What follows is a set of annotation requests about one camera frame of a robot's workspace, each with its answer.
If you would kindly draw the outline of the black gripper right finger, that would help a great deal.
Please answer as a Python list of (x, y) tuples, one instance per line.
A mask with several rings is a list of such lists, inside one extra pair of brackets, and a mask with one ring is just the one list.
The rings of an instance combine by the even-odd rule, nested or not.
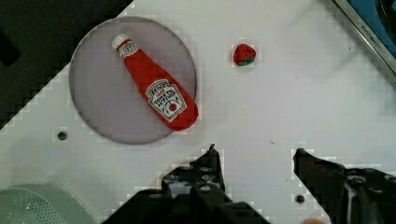
[(346, 168), (303, 148), (293, 156), (293, 172), (332, 224), (396, 224), (396, 179), (374, 168)]

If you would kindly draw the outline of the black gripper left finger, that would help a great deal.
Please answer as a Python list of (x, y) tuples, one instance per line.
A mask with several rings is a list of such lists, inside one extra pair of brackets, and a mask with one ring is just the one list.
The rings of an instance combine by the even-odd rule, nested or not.
[(204, 155), (179, 166), (159, 189), (138, 191), (103, 224), (270, 224), (248, 203), (225, 193), (219, 153), (211, 145)]

